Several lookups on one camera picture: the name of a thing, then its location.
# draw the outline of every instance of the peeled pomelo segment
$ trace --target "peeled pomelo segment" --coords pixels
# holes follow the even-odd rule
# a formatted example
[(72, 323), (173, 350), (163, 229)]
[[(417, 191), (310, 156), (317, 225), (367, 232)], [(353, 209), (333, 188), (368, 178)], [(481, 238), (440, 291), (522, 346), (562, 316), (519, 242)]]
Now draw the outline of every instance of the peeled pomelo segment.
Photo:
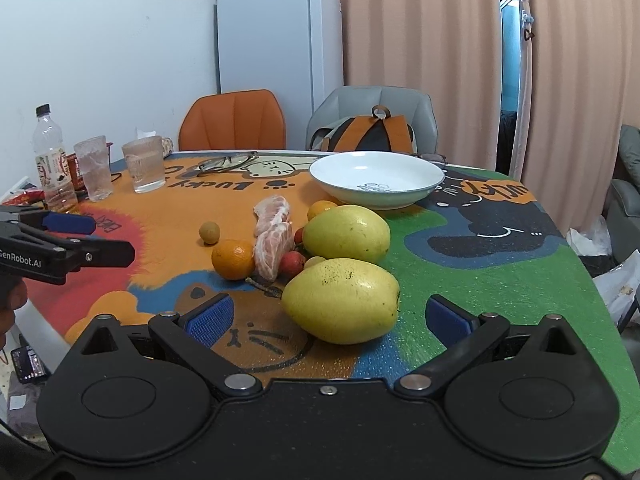
[(289, 222), (272, 225), (258, 236), (254, 247), (255, 268), (265, 280), (278, 277), (280, 260), (294, 247), (293, 228)]
[(289, 202), (281, 195), (272, 195), (258, 202), (254, 207), (258, 216), (254, 236), (258, 237), (272, 226), (288, 221), (289, 211)]

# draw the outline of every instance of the human hand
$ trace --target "human hand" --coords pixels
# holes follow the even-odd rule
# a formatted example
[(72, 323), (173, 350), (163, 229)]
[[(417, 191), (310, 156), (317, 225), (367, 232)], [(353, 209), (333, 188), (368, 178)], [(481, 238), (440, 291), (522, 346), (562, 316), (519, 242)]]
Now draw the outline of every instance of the human hand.
[(14, 310), (27, 303), (27, 285), (21, 278), (0, 274), (0, 348), (6, 344), (6, 333), (14, 325)]

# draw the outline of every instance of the blue gripper pad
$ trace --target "blue gripper pad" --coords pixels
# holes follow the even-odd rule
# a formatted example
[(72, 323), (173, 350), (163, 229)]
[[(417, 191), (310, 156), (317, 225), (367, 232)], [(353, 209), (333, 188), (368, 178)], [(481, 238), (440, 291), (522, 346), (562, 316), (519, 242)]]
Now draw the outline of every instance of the blue gripper pad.
[(234, 321), (234, 300), (218, 294), (181, 317), (184, 331), (207, 348), (225, 335)]
[(95, 220), (82, 215), (49, 212), (42, 219), (42, 225), (56, 233), (90, 235), (95, 231)]
[(478, 319), (437, 294), (427, 300), (425, 318), (427, 328), (446, 348), (468, 337), (474, 330), (472, 321)]

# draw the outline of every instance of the bottle cap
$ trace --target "bottle cap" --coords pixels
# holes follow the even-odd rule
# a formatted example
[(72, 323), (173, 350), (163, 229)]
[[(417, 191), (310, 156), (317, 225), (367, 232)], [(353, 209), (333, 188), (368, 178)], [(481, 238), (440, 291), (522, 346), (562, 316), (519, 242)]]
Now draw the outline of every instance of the bottle cap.
[(43, 115), (50, 114), (51, 110), (49, 105), (42, 105), (36, 108), (36, 117), (42, 117)]

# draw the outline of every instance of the refrigerator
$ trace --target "refrigerator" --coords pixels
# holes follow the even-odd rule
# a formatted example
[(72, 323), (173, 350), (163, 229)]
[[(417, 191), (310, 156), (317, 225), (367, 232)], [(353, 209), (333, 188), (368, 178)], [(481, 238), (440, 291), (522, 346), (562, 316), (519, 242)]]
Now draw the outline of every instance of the refrigerator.
[(221, 92), (265, 88), (287, 149), (304, 150), (312, 113), (344, 84), (340, 0), (218, 0)]

